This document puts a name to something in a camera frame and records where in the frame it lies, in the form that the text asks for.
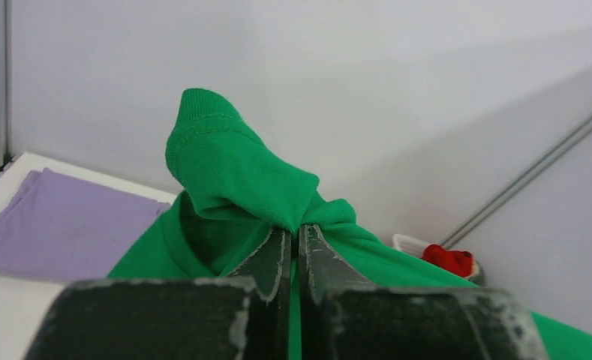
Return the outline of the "green t-shirt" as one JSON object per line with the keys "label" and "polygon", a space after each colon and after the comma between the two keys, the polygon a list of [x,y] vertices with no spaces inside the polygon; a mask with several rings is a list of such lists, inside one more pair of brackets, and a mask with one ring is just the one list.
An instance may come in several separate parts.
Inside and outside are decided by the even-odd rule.
{"label": "green t-shirt", "polygon": [[113,278],[207,278],[234,270],[271,228],[319,226],[367,279],[385,287],[463,287],[465,279],[384,245],[344,199],[325,200],[316,175],[273,154],[221,95],[183,92],[165,158],[182,186],[137,239]]}

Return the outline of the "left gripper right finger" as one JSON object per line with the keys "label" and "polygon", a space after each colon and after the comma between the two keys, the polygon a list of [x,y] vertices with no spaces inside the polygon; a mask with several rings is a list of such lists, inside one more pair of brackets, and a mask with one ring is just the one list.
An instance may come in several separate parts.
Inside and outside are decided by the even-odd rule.
{"label": "left gripper right finger", "polygon": [[530,313],[486,288],[384,287],[299,230],[304,359],[546,359]]}

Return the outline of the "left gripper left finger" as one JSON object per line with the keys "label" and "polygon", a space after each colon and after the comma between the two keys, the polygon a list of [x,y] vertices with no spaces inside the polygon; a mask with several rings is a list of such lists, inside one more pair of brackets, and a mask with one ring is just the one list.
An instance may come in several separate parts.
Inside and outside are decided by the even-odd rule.
{"label": "left gripper left finger", "polygon": [[291,235],[223,277],[88,280],[47,311],[28,359],[286,359]]}

